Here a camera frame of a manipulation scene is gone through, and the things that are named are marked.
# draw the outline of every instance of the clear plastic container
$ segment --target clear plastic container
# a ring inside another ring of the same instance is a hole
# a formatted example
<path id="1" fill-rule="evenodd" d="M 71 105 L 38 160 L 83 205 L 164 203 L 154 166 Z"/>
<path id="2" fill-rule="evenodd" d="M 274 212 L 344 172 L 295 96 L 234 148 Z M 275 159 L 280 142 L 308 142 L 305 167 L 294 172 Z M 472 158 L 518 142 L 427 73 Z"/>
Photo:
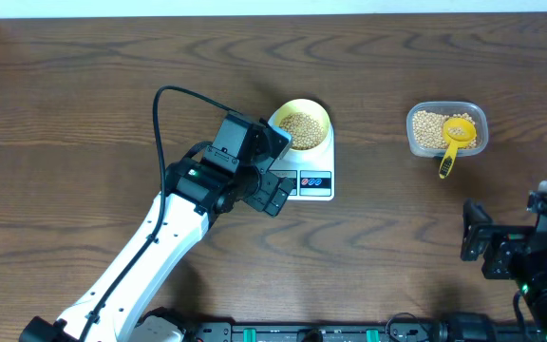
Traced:
<path id="1" fill-rule="evenodd" d="M 420 103 L 415 105 L 406 116 L 406 134 L 408 136 L 408 144 L 410 151 L 415 156 L 419 157 L 443 157 L 444 149 L 438 148 L 426 148 L 420 146 L 415 140 L 415 132 L 413 131 L 413 117 L 415 113 L 420 110 L 428 112 L 453 115 L 467 113 L 474 120 L 476 126 L 476 148 L 464 149 L 460 148 L 457 152 L 458 157 L 475 156 L 482 152 L 484 147 L 489 143 L 489 128 L 486 124 L 486 116 L 484 112 L 475 104 L 465 102 L 451 102 L 451 101 L 433 101 Z"/>

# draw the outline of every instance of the white scale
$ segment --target white scale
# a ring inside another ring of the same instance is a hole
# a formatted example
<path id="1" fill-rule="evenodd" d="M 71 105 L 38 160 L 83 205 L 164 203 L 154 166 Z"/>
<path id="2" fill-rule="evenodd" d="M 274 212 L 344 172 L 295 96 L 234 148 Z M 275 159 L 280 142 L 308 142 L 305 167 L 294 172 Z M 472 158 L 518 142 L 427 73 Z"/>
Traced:
<path id="1" fill-rule="evenodd" d="M 284 111 L 288 105 L 292 111 L 302 111 L 297 108 L 305 108 L 305 106 L 313 109 L 317 105 L 320 109 L 316 108 L 316 110 L 324 112 L 327 122 L 330 122 L 328 114 L 320 104 L 310 100 L 293 100 L 276 110 L 268 124 L 275 125 L 278 112 Z M 273 163 L 270 171 L 278 177 L 286 177 L 294 182 L 294 189 L 291 191 L 289 200 L 332 200 L 334 198 L 334 133 L 331 124 L 323 144 L 326 142 L 328 145 L 320 147 L 320 151 L 310 158 L 297 158 L 297 153 L 289 150 L 283 159 Z"/>

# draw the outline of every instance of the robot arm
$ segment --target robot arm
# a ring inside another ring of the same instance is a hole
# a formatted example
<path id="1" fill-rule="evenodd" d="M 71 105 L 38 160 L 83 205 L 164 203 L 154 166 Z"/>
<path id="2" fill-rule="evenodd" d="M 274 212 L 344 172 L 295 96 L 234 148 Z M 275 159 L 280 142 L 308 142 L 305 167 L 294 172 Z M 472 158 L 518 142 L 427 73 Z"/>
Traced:
<path id="1" fill-rule="evenodd" d="M 532 192 L 527 211 L 537 214 L 535 226 L 497 225 L 472 200 L 463 206 L 463 261 L 483 255 L 482 274 L 487 279 L 513 279 L 519 286 L 515 312 L 521 329 L 518 299 L 527 307 L 547 339 L 547 181 Z"/>
<path id="2" fill-rule="evenodd" d="M 193 95 L 228 113 L 214 142 L 197 144 L 164 172 L 157 107 L 165 89 Z M 230 212 L 237 201 L 243 200 L 256 211 L 274 217 L 292 191 L 291 180 L 280 179 L 269 171 L 276 159 L 284 157 L 292 138 L 263 120 L 255 122 L 190 90 L 165 86 L 154 101 L 154 128 L 162 191 L 141 227 L 101 278 L 53 325 L 36 316 L 20 341 L 142 340 L 139 334 L 143 332 L 135 330 L 142 312 L 218 215 Z M 201 161 L 193 160 L 203 148 Z M 177 336 L 161 341 L 182 337 L 179 331 L 170 333 Z"/>
<path id="3" fill-rule="evenodd" d="M 158 219 L 159 194 L 137 233 L 125 245 L 99 280 L 57 320 L 64 320 L 65 333 L 79 337 L 88 314 L 104 292 L 138 252 Z M 195 204 L 175 194 L 166 201 L 164 225 L 158 237 L 123 278 L 106 306 L 99 312 L 86 341 L 127 341 L 147 304 L 179 260 L 208 231 L 208 218 L 194 211 Z"/>

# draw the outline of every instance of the white wall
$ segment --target white wall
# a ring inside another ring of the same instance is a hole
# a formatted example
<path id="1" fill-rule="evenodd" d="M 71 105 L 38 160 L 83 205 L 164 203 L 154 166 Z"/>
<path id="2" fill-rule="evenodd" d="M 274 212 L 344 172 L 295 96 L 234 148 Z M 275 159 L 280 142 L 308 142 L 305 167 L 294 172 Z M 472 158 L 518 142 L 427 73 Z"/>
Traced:
<path id="1" fill-rule="evenodd" d="M 0 19 L 517 11 L 547 0 L 0 0 Z"/>

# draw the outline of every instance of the scoop handle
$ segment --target scoop handle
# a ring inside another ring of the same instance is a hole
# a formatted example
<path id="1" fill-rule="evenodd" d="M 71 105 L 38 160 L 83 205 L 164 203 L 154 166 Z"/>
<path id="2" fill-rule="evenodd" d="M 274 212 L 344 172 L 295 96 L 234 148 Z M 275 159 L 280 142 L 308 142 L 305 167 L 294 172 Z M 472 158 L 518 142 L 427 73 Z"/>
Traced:
<path id="1" fill-rule="evenodd" d="M 441 167 L 438 169 L 438 176 L 440 176 L 441 179 L 445 179 L 451 173 L 455 158 L 457 157 L 458 148 L 458 144 L 455 141 L 451 141 L 451 144 L 446 149 L 443 161 L 441 162 Z"/>

